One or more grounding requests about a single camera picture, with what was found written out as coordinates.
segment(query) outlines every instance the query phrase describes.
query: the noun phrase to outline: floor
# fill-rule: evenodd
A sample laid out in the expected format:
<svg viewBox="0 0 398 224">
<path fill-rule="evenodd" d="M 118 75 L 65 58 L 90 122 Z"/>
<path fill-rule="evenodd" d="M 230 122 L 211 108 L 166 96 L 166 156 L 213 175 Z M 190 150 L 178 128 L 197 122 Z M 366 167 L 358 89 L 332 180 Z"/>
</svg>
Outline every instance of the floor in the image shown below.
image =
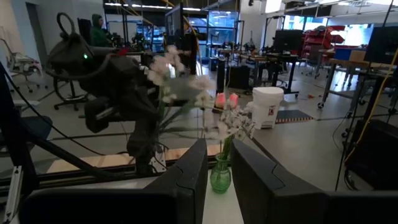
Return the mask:
<svg viewBox="0 0 398 224">
<path fill-rule="evenodd" d="M 322 100 L 320 96 L 323 95 L 323 86 L 326 83 L 326 71 L 321 71 L 321 76 L 314 79 L 314 77 L 306 77 L 301 74 L 307 70 L 310 70 L 310 68 L 296 67 L 292 89 L 300 91 L 300 94 L 297 98 L 294 95 L 285 95 L 280 110 L 300 110 L 314 117 L 314 120 L 277 124 L 274 129 L 257 130 L 254 133 L 253 140 L 246 138 L 244 142 L 261 153 L 265 150 L 266 154 L 277 159 L 286 169 L 309 183 L 323 190 L 334 190 L 341 157 L 341 133 L 349 125 L 349 121 L 343 120 L 343 118 L 349 110 L 351 100 L 329 95 L 325 107 L 322 110 L 319 109 L 317 104 Z M 215 73 L 210 72 L 207 68 L 203 68 L 203 73 L 209 75 L 212 79 L 215 78 Z M 288 76 L 281 76 L 281 79 L 288 80 Z M 332 88 L 335 91 L 346 91 L 348 94 L 353 94 L 356 79 L 357 77 L 354 77 L 353 85 L 347 87 L 346 83 L 343 85 L 344 73 L 337 72 Z M 69 85 L 65 83 L 59 83 L 59 85 L 60 93 L 63 96 L 70 94 Z M 83 93 L 78 85 L 75 86 L 77 93 Z M 40 105 L 36 106 L 37 111 L 50 117 L 53 125 L 67 136 L 80 136 L 76 138 L 76 141 L 103 154 L 115 154 L 126 150 L 126 136 L 134 130 L 134 122 L 110 123 L 109 128 L 98 134 L 93 134 L 86 128 L 85 120 L 78 118 L 79 115 L 84 113 L 83 105 L 79 105 L 79 111 L 74 111 L 71 106 L 62 106 L 59 110 L 55 110 L 53 105 L 59 103 L 60 100 L 53 93 L 52 84 L 49 85 L 48 89 L 44 87 L 36 88 L 36 86 L 33 86 L 33 89 L 33 93 L 29 93 L 27 88 L 22 86 L 21 92 L 28 100 L 40 101 Z M 16 100 L 20 99 L 17 93 L 13 93 L 12 96 Z M 251 96 L 242 95 L 239 102 L 244 105 L 251 100 Z M 376 107 L 376 119 L 387 119 L 388 105 L 389 98 L 387 95 L 382 95 L 379 105 Z M 367 104 L 359 106 L 358 116 L 364 114 L 366 107 Z M 33 116 L 34 113 L 27 109 L 24 110 L 22 115 Z M 174 125 L 200 128 L 200 123 L 201 111 L 192 110 Z M 398 125 L 398 118 L 392 116 L 390 123 Z M 337 146 L 333 141 L 333 133 L 335 133 L 334 139 Z M 200 133 L 193 131 L 185 133 L 185 135 L 189 138 L 180 138 L 169 134 L 162 136 L 161 141 L 171 149 L 190 147 Z M 54 130 L 50 133 L 49 140 L 78 157 L 93 155 L 70 140 L 63 138 Z M 208 144 L 218 144 L 218 142 L 208 140 Z M 37 173 L 41 174 L 46 173 L 51 163 L 57 159 L 38 147 L 33 148 L 31 155 Z M 0 177 L 9 177 L 11 171 L 12 162 L 10 158 L 0 158 Z M 340 182 L 339 190 L 348 189 L 343 182 Z"/>
</svg>

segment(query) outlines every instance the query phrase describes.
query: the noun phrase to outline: bucket label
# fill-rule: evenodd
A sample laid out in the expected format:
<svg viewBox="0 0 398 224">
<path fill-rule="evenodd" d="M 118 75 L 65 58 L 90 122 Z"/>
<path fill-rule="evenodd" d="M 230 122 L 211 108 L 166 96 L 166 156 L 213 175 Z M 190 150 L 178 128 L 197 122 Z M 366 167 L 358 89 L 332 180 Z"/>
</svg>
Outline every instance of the bucket label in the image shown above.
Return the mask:
<svg viewBox="0 0 398 224">
<path fill-rule="evenodd" d="M 276 106 L 270 106 L 269 111 L 268 111 L 268 116 L 273 116 L 275 113 L 275 107 Z"/>
</svg>

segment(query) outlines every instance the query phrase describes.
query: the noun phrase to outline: floor mat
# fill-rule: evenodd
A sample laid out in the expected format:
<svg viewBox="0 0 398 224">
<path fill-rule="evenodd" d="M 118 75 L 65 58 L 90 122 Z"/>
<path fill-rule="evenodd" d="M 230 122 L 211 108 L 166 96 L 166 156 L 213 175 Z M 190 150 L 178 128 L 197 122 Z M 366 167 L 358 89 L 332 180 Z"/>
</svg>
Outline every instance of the floor mat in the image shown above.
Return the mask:
<svg viewBox="0 0 398 224">
<path fill-rule="evenodd" d="M 283 110 L 283 111 L 278 111 L 275 123 L 284 124 L 284 123 L 293 123 L 299 121 L 310 121 L 312 119 L 313 117 L 299 110 Z"/>
</svg>

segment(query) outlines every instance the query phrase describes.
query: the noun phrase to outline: person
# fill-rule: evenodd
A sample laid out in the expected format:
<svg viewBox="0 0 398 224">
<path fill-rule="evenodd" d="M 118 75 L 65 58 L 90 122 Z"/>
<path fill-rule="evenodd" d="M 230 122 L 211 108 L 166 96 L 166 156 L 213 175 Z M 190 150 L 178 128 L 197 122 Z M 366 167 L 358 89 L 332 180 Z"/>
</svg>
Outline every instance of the person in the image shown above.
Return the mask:
<svg viewBox="0 0 398 224">
<path fill-rule="evenodd" d="M 102 30 L 102 25 L 104 24 L 102 16 L 93 14 L 91 18 L 93 21 L 93 26 L 90 30 L 91 46 L 109 47 L 109 40 L 106 38 L 106 33 Z"/>
</svg>

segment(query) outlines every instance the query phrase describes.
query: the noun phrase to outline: black monitor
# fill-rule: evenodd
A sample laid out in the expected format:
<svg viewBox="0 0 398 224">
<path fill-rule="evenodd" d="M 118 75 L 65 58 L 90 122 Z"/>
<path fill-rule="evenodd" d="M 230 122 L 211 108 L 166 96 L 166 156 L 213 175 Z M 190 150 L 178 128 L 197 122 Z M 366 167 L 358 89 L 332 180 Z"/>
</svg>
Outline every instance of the black monitor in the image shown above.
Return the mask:
<svg viewBox="0 0 398 224">
<path fill-rule="evenodd" d="M 303 37 L 302 30 L 277 30 L 275 33 L 274 48 L 276 52 L 299 51 Z"/>
<path fill-rule="evenodd" d="M 375 27 L 366 49 L 365 61 L 391 64 L 398 49 L 398 27 Z"/>
<path fill-rule="evenodd" d="M 167 45 L 176 45 L 180 49 L 179 45 L 184 38 L 182 2 L 165 14 L 165 23 Z"/>
</svg>

